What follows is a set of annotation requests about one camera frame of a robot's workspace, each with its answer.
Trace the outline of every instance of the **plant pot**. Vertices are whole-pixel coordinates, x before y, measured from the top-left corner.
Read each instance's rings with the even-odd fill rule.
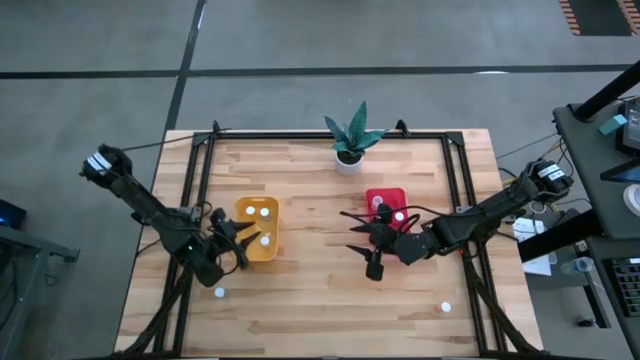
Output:
[[[362,160],[364,159],[364,156],[358,155],[356,160],[337,151],[335,154],[336,171],[340,174],[349,176],[362,171]]]

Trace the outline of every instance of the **potted plant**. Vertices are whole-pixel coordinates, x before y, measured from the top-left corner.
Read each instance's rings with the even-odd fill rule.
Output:
[[[336,171],[342,175],[360,172],[365,149],[380,141],[386,132],[386,130],[365,132],[367,128],[367,102],[362,102],[353,119],[351,119],[351,123],[348,127],[345,125],[344,129],[340,128],[329,117],[325,116],[324,120],[336,138],[336,143],[333,144],[333,148],[336,150]]]

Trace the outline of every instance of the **wooden tabletop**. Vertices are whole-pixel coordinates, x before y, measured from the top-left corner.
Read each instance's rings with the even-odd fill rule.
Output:
[[[461,131],[481,201],[502,189],[489,132]],[[167,139],[191,133],[171,131]],[[190,144],[169,143],[162,151],[153,193],[167,206],[180,202]],[[277,198],[280,247],[274,261],[224,277],[216,286],[226,289],[226,298],[216,298],[214,288],[194,281],[183,356],[477,355],[460,256],[436,256],[405,266],[386,255],[384,279],[371,281],[365,277],[363,258],[345,247],[366,246],[367,235],[350,232],[355,221],[338,215],[341,210],[364,212],[365,190],[374,187],[401,187],[408,204],[451,212],[440,141],[382,140],[367,152],[363,173],[353,177],[335,172],[331,145],[328,140],[216,140],[207,200],[234,218],[234,203],[242,196]],[[457,179],[462,179],[456,164]],[[420,215],[421,220],[431,219]],[[145,229],[140,246],[156,239],[155,231]],[[527,340],[541,348],[515,242],[496,236],[487,249],[500,305]],[[158,309],[168,259],[158,244],[136,260],[117,350],[131,344]],[[225,260],[224,265],[231,264]],[[452,304],[448,314],[436,312],[443,301]],[[495,349],[484,305],[483,317]]]

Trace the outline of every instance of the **gray floor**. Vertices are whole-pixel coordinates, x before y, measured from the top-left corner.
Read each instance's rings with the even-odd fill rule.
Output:
[[[195,4],[4,0],[0,72],[178,69]],[[555,0],[211,0],[192,68],[616,64],[635,62],[639,50],[640,38],[571,35]],[[616,75],[190,79],[177,128],[208,129],[214,119],[237,129],[321,128],[323,115],[346,119],[367,100],[371,127],[401,118],[413,128],[489,128],[500,155],[553,133],[554,107],[584,100]],[[123,203],[77,173],[103,142],[160,140],[174,85],[172,78],[0,81],[0,198],[29,211],[30,233],[82,249],[77,264],[51,261],[60,282],[43,280],[24,358],[111,351],[140,228]],[[499,164],[519,171],[553,141]],[[150,185],[158,149],[131,156],[134,174]],[[578,182],[570,198],[583,196]],[[631,358],[619,328],[571,325],[589,316],[580,289],[531,291],[547,350]]]

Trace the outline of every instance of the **yellow container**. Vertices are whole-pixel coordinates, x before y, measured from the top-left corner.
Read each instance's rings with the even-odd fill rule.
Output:
[[[236,241],[240,242],[256,231],[262,233],[247,248],[249,261],[269,261],[278,253],[278,200],[267,196],[246,196],[236,201],[236,218],[240,222],[253,221],[255,226],[245,229]]]

